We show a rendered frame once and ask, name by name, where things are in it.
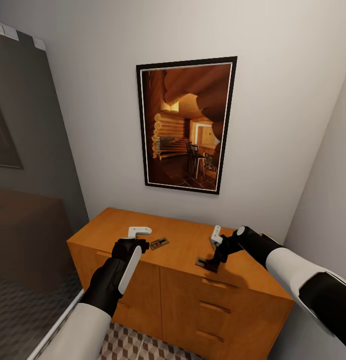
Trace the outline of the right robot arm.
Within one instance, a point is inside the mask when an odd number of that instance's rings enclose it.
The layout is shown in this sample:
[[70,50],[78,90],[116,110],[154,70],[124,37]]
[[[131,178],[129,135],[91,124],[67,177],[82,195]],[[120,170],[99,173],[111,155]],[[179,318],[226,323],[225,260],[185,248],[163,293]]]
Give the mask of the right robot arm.
[[346,280],[250,227],[242,226],[230,237],[219,232],[216,225],[211,237],[216,250],[209,264],[226,263],[228,255],[246,250],[322,330],[346,346]]

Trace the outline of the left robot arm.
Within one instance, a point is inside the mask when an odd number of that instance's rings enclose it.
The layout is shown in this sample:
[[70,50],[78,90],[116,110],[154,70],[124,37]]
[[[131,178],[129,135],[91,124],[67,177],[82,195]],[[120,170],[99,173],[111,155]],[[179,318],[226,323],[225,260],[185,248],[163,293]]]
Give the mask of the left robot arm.
[[120,238],[112,257],[92,276],[90,287],[63,327],[37,360],[97,360],[106,333],[131,280],[141,254],[149,249],[149,227],[131,226],[128,237]]

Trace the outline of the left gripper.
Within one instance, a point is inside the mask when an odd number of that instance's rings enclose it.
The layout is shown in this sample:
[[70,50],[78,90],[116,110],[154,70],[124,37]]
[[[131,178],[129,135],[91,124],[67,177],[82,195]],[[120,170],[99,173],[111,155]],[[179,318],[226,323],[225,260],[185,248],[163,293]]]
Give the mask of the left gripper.
[[135,239],[134,242],[137,242],[138,245],[141,246],[141,250],[142,250],[141,254],[144,254],[145,250],[149,249],[149,242],[146,242],[146,239]]

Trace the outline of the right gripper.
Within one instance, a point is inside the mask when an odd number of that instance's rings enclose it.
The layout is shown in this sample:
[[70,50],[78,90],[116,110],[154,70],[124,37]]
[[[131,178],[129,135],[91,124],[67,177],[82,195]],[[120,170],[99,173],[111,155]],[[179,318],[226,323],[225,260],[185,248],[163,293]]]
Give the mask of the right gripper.
[[228,245],[228,237],[226,237],[224,234],[222,234],[220,237],[222,238],[222,243],[216,247],[213,259],[208,261],[209,264],[219,265],[220,262],[226,263],[227,256],[235,253],[235,251],[233,251]]

